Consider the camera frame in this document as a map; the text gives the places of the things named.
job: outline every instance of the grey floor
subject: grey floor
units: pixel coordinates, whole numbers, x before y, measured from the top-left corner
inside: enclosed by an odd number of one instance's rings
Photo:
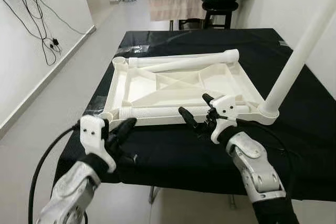
[[[27,223],[30,181],[51,141],[84,111],[128,30],[168,30],[169,22],[150,22],[148,0],[113,7],[100,28],[0,140],[0,223]],[[35,213],[48,202],[58,156],[65,137],[44,164],[37,184]],[[103,184],[88,208],[91,224],[256,223],[248,199],[237,196],[230,210],[227,196],[161,189],[148,204],[148,186]],[[336,203],[294,201],[304,224],[335,224]]]

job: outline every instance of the stool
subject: stool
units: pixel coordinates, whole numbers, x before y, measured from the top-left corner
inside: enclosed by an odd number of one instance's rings
[[[230,29],[232,12],[236,10],[238,6],[239,5],[234,1],[218,2],[218,3],[204,2],[202,4],[202,8],[206,10],[206,16],[205,16],[203,29],[207,29],[209,27],[224,27],[225,29]],[[224,25],[211,25],[210,24],[211,15],[225,16],[225,24]]]

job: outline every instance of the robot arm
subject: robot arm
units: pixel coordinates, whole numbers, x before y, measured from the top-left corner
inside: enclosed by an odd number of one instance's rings
[[[197,124],[188,110],[179,112],[196,131],[210,131],[211,140],[222,144],[240,171],[243,183],[259,224],[298,224],[291,200],[267,159],[265,148],[237,127],[235,97],[227,95],[203,99],[210,106],[203,126]]]
[[[109,133],[107,121],[86,115],[80,120],[80,140],[86,156],[55,184],[50,202],[42,209],[38,224],[80,224],[101,177],[113,173],[123,155],[119,148],[135,126],[128,119]]]

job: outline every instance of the black tablecloth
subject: black tablecloth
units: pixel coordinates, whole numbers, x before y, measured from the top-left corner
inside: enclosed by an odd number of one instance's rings
[[[265,99],[292,52],[280,41],[273,29],[130,31],[117,55],[153,57],[237,48],[240,64]],[[112,75],[110,64],[87,113],[98,109],[97,104],[106,98]],[[335,109],[333,97],[305,66],[280,108],[280,117],[270,126],[287,144],[295,161],[295,199],[336,201]],[[244,130],[266,146],[269,161],[286,186],[288,159],[276,140],[258,128]],[[137,127],[123,149],[138,155],[137,164],[118,164],[117,172],[107,175],[103,182],[245,194],[240,174],[224,148],[209,139],[197,139],[186,125]],[[83,154],[79,133],[74,133],[59,159],[55,180]]]

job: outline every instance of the tiled floor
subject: tiled floor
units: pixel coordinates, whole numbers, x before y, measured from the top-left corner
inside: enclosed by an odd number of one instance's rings
[[[169,22],[150,22],[147,0],[115,6],[107,20],[79,49],[30,108],[0,140],[0,223],[27,223],[30,181],[50,142],[77,121],[127,30],[168,30]],[[44,164],[37,184],[35,214],[49,199],[58,156],[68,137]],[[91,224],[256,223],[246,197],[229,209],[225,195],[161,189],[152,206],[149,187],[103,184],[88,208]],[[304,224],[335,224],[336,204],[295,201]]]

